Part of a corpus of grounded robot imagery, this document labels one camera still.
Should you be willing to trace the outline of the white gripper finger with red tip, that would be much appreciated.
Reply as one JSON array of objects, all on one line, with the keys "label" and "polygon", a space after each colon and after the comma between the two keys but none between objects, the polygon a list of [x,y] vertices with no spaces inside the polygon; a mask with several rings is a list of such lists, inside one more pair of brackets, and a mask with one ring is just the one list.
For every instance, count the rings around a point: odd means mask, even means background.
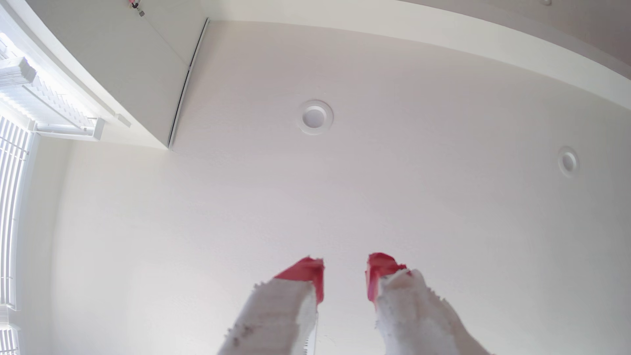
[{"label": "white gripper finger with red tip", "polygon": [[386,354],[489,354],[419,270],[384,253],[367,260],[367,297]]},{"label": "white gripper finger with red tip", "polygon": [[324,261],[304,257],[255,285],[218,354],[304,354],[324,300]]}]

